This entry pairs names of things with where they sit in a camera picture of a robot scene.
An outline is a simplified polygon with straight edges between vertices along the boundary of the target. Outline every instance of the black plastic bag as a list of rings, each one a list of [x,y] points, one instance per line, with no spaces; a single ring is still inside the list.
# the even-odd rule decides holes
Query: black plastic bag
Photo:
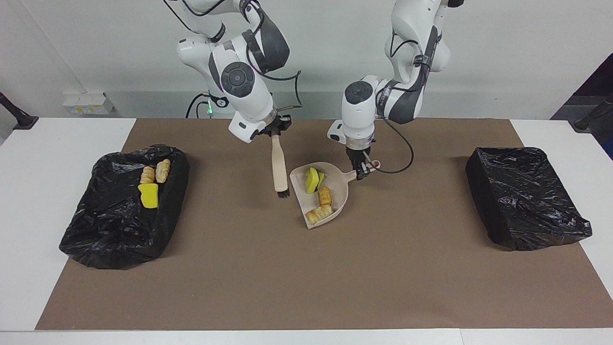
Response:
[[[159,207],[140,202],[140,175],[168,158],[170,174],[159,184]],[[154,145],[111,153],[94,165],[92,177],[59,249],[88,267],[121,269],[159,258],[181,214],[189,163],[174,147]]]
[[[592,235],[540,149],[478,148],[466,173],[489,238],[512,250],[571,244]]]

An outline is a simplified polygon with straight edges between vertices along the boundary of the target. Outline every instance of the black stand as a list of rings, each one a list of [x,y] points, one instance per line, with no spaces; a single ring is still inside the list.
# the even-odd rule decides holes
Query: black stand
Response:
[[[38,121],[37,116],[30,116],[25,111],[19,109],[11,103],[3,93],[0,92],[0,104],[8,110],[17,119],[17,124],[13,127],[14,130],[29,130]]]
[[[581,120],[577,120],[575,122],[570,122],[573,126],[573,129],[577,133],[591,133],[590,131],[590,122],[605,116],[606,114],[613,111],[611,109],[613,107],[613,94],[609,95],[604,102],[599,104],[594,108],[586,117]]]

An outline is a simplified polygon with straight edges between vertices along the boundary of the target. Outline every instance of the bread piece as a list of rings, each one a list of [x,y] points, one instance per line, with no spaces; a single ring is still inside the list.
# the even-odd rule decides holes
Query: bread piece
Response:
[[[329,205],[332,206],[332,191],[328,187],[321,187],[319,189],[319,205]]]
[[[140,175],[140,184],[152,184],[155,182],[155,170],[151,166],[146,166]]]
[[[155,179],[158,183],[163,184],[168,179],[168,173],[170,172],[170,160],[165,159],[158,163],[155,170]]]
[[[308,219],[308,222],[311,223],[311,225],[315,225],[331,215],[332,207],[330,205],[323,205],[305,214],[306,219]]]

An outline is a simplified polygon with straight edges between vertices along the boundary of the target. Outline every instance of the dustpan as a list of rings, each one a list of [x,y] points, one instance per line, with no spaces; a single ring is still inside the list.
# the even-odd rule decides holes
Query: dustpan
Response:
[[[381,166],[379,161],[373,161],[373,164],[377,167]],[[319,207],[319,197],[317,192],[314,194],[308,194],[305,188],[305,181],[307,180],[307,175],[310,168],[315,168],[320,173],[324,173],[326,175],[321,186],[330,188],[330,191],[332,192],[332,215],[319,223],[316,223],[315,225],[311,225],[305,216],[307,212]],[[343,207],[347,203],[347,199],[349,198],[349,183],[356,178],[357,174],[355,171],[347,173],[342,172],[335,165],[322,161],[295,168],[290,173],[289,179],[294,186],[294,192],[298,198],[298,203],[300,204],[300,210],[302,211],[302,216],[305,219],[306,227],[309,229],[316,228],[338,217],[343,210]]]

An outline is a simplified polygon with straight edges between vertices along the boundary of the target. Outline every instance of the white table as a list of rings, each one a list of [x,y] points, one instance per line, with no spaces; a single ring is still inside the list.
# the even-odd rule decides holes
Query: white table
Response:
[[[613,344],[597,330],[34,331],[66,263],[57,248],[92,165],[120,151],[134,119],[42,118],[0,146],[0,344]],[[581,242],[613,296],[613,162],[566,122],[512,121],[543,149],[594,236]]]

